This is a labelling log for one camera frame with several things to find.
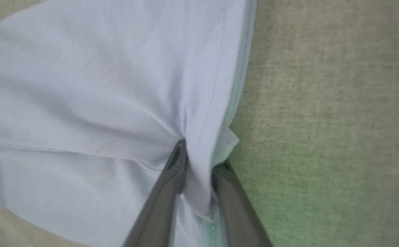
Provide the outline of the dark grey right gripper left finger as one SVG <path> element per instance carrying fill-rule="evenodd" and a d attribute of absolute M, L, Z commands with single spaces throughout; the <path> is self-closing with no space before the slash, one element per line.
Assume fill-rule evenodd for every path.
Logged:
<path fill-rule="evenodd" d="M 176 200 L 186 180 L 186 140 L 179 140 L 141 209 L 124 247 L 171 247 L 176 224 Z"/>

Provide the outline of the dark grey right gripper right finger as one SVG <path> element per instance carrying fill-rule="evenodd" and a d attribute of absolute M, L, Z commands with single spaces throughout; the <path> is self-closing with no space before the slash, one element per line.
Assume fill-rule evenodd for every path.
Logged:
<path fill-rule="evenodd" d="M 229 161 L 212 170 L 225 247 L 272 247 L 273 244 Z"/>

